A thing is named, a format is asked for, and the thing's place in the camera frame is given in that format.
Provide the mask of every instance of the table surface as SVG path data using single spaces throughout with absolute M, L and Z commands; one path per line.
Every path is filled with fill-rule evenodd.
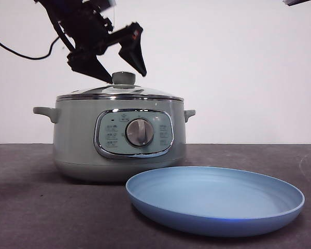
M 188 145 L 181 165 L 210 165 L 270 175 L 305 194 L 302 213 L 261 236 L 211 238 L 149 220 L 120 184 L 63 177 L 50 144 L 0 145 L 0 249 L 311 248 L 311 145 Z

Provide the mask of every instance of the white wall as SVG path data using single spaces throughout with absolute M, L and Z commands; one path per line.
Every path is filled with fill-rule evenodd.
M 188 143 L 311 143 L 311 2 L 117 0 L 116 29 L 138 21 L 148 75 L 139 85 L 185 98 L 197 115 Z M 0 41 L 47 53 L 56 34 L 32 0 L 0 0 Z M 100 57 L 109 72 L 132 71 L 120 47 Z M 0 143 L 51 143 L 53 124 L 32 114 L 55 97 L 103 85 L 74 73 L 59 42 L 29 61 L 0 48 Z

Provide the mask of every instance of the pot handle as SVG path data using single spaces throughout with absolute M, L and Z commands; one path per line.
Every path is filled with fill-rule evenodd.
M 56 108 L 33 107 L 33 113 L 49 117 L 52 123 L 58 123 L 59 121 L 59 109 Z
M 196 110 L 185 110 L 185 121 L 188 122 L 188 119 L 196 115 Z

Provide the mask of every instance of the robotic arm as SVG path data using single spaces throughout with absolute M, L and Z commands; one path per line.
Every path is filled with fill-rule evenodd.
M 292 6 L 292 5 L 301 4 L 307 1 L 310 1 L 310 0 L 284 0 L 284 3 L 287 4 L 288 6 Z
M 34 1 L 40 2 L 45 7 L 55 31 L 70 50 L 67 58 L 73 71 L 111 84 L 111 75 L 96 56 L 104 54 L 109 46 L 119 43 L 121 45 L 119 56 L 140 74 L 146 75 L 140 47 L 143 28 L 137 22 L 133 22 L 121 30 L 112 32 L 111 21 L 101 15 L 102 11 L 115 5 L 114 0 Z M 75 47 L 66 35 L 74 39 Z

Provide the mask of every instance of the glass lid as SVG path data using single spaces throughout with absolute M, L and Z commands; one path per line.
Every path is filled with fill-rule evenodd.
M 166 99 L 179 100 L 182 98 L 173 96 L 170 93 L 159 90 L 145 88 L 135 84 L 135 74 L 128 72 L 113 73 L 113 84 L 98 88 L 74 91 L 66 95 L 57 97 L 57 100 L 87 100 L 87 99 Z

